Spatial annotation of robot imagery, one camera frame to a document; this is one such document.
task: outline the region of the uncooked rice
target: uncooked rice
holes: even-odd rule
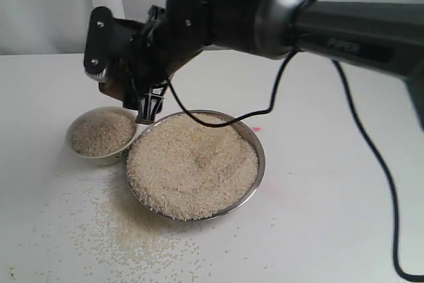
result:
[[[235,129],[204,127],[187,115],[170,117],[139,138],[127,161],[131,186],[143,203],[179,220],[210,217],[236,203],[257,173],[256,152]]]
[[[81,155],[98,157],[116,152],[132,139],[135,124],[129,117],[104,111],[81,122],[72,135],[72,147]]]

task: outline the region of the white table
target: white table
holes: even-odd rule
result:
[[[85,111],[119,105],[84,75],[82,58],[0,58],[0,282],[108,282],[110,269],[130,275],[127,282],[138,278],[115,262],[98,264],[71,239],[81,222],[90,224],[95,212],[88,200],[102,199],[111,168],[75,158],[64,144],[66,129]],[[278,66],[246,54],[206,52],[180,70],[174,84],[189,108],[240,115],[267,106]],[[346,70],[360,116],[396,179],[402,266],[422,273],[424,133],[400,81]],[[168,94],[160,116],[176,111]],[[391,261],[388,186],[352,122],[330,61],[295,58],[275,111],[246,123],[262,129],[264,180],[236,212],[202,232],[191,224],[181,234],[182,244],[191,238],[205,259],[195,281],[401,282]],[[80,212],[70,216],[73,209]],[[169,271],[147,271],[145,282],[173,282],[171,268],[186,269],[178,280],[191,282],[194,255]]]

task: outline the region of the wire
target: wire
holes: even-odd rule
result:
[[[424,282],[424,275],[414,275],[414,274],[406,273],[402,270],[402,267],[399,264],[399,228],[400,228],[399,203],[398,203],[398,193],[396,192],[395,182],[393,180],[392,173],[390,172],[386,162],[383,159],[383,156],[380,154],[380,151],[377,149],[376,145],[372,142],[368,133],[365,131],[364,125],[362,124],[358,116],[358,113],[356,112],[356,107],[353,103],[352,94],[350,92],[349,84],[348,84],[345,72],[342,69],[342,66],[340,65],[339,62],[335,60],[332,60],[332,62],[335,65],[337,72],[339,73],[340,79],[342,81],[344,94],[346,95],[349,110],[350,110],[350,113],[352,114],[354,122],[356,126],[358,127],[360,134],[366,141],[366,144],[370,147],[372,153],[374,154],[378,163],[382,167],[382,170],[384,171],[384,174],[386,175],[386,179],[389,184],[390,194],[392,197],[392,205],[393,205],[394,230],[393,230],[393,243],[392,243],[392,259],[393,259],[393,266],[395,268],[395,271],[397,275],[399,275],[401,278],[409,282]]]
[[[235,119],[231,119],[230,121],[224,122],[224,123],[219,123],[219,124],[212,124],[212,123],[207,123],[202,121],[201,119],[197,118],[195,115],[193,115],[193,113],[191,113],[190,111],[188,111],[186,109],[186,107],[183,105],[183,103],[181,102],[180,98],[178,97],[177,93],[175,92],[175,89],[173,87],[173,85],[171,84],[171,80],[169,78],[166,78],[166,81],[168,82],[168,85],[171,89],[172,95],[174,96],[174,99],[177,101],[178,106],[180,106],[180,108],[183,110],[183,112],[189,116],[191,119],[193,119],[195,122],[206,126],[206,127],[213,127],[213,128],[219,128],[219,127],[226,127],[229,125],[232,125],[236,122],[242,121],[243,119],[247,119],[248,117],[252,117],[252,116],[257,116],[257,115],[265,115],[265,114],[269,114],[271,113],[271,111],[274,109],[274,104],[276,101],[276,96],[277,96],[277,91],[278,91],[278,85],[280,84],[280,80],[281,80],[281,76],[283,75],[283,72],[286,68],[286,66],[288,65],[288,63],[290,62],[290,60],[297,54],[296,50],[292,50],[288,55],[287,58],[281,63],[280,69],[278,70],[276,79],[274,81],[274,86],[272,88],[272,92],[271,92],[271,98],[270,98],[270,104],[268,106],[267,109],[263,109],[261,111],[254,111],[254,112],[250,112],[244,115],[241,115]]]

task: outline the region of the robotic arm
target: robotic arm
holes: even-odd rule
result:
[[[424,129],[424,5],[316,0],[167,0],[145,23],[91,13],[86,74],[149,124],[166,79],[211,44],[281,59],[293,49],[397,76]]]

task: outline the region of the white bowl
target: white bowl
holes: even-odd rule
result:
[[[86,120],[88,117],[93,116],[94,114],[97,114],[97,113],[108,112],[108,111],[109,112],[112,111],[114,113],[122,114],[122,115],[130,118],[131,121],[133,121],[135,131],[134,131],[134,136],[132,137],[132,139],[124,147],[120,148],[119,150],[117,150],[115,152],[112,152],[111,154],[98,156],[98,157],[90,157],[90,156],[84,156],[84,155],[78,154],[74,150],[74,148],[72,147],[72,135],[74,133],[75,128],[82,121]],[[140,133],[140,127],[135,123],[135,114],[132,111],[129,111],[128,109],[124,109],[124,108],[118,107],[118,106],[104,106],[104,107],[98,107],[97,109],[92,109],[91,111],[88,111],[87,113],[84,113],[83,115],[78,117],[69,126],[69,129],[66,132],[66,144],[69,145],[69,147],[72,149],[72,151],[74,152],[74,154],[77,157],[84,159],[85,161],[89,162],[90,164],[94,164],[94,165],[97,165],[97,166],[112,165],[112,164],[122,160],[127,155],[129,148],[131,147],[131,145],[133,144],[133,142],[135,141],[135,139],[137,138],[139,133]]]

